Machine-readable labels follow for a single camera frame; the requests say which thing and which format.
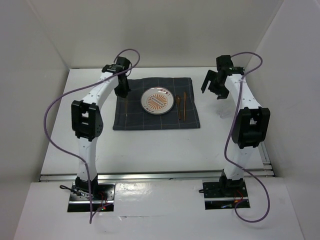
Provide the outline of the copper fork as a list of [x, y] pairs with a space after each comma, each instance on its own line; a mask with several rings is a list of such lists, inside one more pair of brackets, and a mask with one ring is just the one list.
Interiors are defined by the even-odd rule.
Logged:
[[128, 117], [128, 96], [125, 98], [124, 101], [124, 110], [125, 110], [125, 117]]

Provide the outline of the dark grey checked cloth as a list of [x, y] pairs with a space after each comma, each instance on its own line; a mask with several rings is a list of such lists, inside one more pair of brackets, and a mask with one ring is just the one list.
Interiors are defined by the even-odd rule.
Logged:
[[[189, 77], [149, 77], [129, 79], [131, 91], [128, 94], [128, 111], [125, 114], [125, 99], [118, 97], [116, 101], [115, 118], [112, 129], [115, 131], [137, 130], [177, 130], [199, 129], [201, 127], [193, 89], [193, 81]], [[141, 106], [141, 96], [149, 88], [164, 87], [174, 96], [181, 97], [181, 120], [178, 117], [177, 106], [165, 114], [147, 113]], [[184, 122], [184, 92], [187, 93], [186, 121]]]

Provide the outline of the orange patterned plate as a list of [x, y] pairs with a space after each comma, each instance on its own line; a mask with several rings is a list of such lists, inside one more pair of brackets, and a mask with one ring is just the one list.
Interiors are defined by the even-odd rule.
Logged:
[[167, 88], [157, 86], [143, 92], [140, 104], [149, 114], [163, 115], [173, 108], [175, 99]]

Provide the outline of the copper knife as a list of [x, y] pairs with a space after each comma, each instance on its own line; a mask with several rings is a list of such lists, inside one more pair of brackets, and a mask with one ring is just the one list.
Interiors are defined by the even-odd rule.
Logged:
[[183, 122], [186, 122], [186, 117], [187, 117], [187, 92], [183, 92]]

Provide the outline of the copper spoon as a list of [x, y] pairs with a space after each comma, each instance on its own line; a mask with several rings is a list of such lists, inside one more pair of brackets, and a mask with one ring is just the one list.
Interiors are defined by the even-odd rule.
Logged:
[[176, 96], [175, 96], [175, 102], [176, 102], [176, 105], [177, 105], [178, 119], [181, 120], [181, 119], [182, 119], [181, 108], [180, 108], [180, 105], [181, 105], [181, 97], [180, 97], [179, 95], [176, 95]]

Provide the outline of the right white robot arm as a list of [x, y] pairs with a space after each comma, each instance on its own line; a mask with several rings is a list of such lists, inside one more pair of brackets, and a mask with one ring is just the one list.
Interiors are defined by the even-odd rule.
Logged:
[[220, 194], [232, 197], [242, 190], [246, 165], [254, 149], [266, 138], [271, 112], [256, 100], [246, 82], [244, 68], [234, 66], [231, 55], [217, 57], [216, 69], [207, 72], [200, 89], [202, 92], [209, 90], [214, 93], [218, 100], [232, 97], [235, 103], [235, 113], [226, 141], [234, 144], [234, 154], [228, 157], [228, 150], [224, 150], [228, 163], [217, 184]]

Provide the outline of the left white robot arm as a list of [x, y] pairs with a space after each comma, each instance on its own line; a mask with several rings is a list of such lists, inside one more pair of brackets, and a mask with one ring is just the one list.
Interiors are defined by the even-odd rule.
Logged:
[[96, 148], [98, 137], [102, 134], [104, 127], [101, 108], [112, 92], [121, 98], [128, 96], [131, 90], [126, 74], [114, 75], [128, 70], [131, 65], [125, 57], [118, 57], [114, 64], [107, 64], [101, 71], [102, 83], [93, 87], [84, 98], [74, 100], [71, 104], [71, 126], [78, 139], [81, 157], [75, 187], [88, 200], [97, 197], [100, 191]]

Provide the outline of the front aluminium rail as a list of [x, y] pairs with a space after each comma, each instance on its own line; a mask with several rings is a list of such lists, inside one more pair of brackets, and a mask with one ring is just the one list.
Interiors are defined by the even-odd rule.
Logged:
[[[218, 179], [222, 171], [181, 171], [181, 172], [151, 172], [151, 173], [113, 173], [98, 175], [99, 182], [117, 181], [158, 181], [158, 180], [190, 180], [190, 179]], [[43, 174], [39, 182], [74, 181], [74, 174]]]

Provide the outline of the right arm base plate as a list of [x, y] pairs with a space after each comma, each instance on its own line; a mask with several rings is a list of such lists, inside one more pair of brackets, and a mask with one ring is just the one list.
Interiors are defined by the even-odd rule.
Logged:
[[239, 209], [250, 208], [249, 195], [243, 180], [237, 180], [236, 185], [227, 186], [222, 180], [203, 182], [202, 189], [205, 210], [234, 209], [236, 204]]

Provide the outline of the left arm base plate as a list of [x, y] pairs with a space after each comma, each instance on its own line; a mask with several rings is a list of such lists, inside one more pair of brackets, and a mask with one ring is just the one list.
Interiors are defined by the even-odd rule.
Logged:
[[[115, 198], [115, 184], [98, 185], [97, 193], [92, 196], [92, 211], [113, 212]], [[71, 187], [60, 185], [61, 190], [69, 191], [68, 213], [90, 212], [90, 195], [88, 192], [77, 189], [73, 184]]]

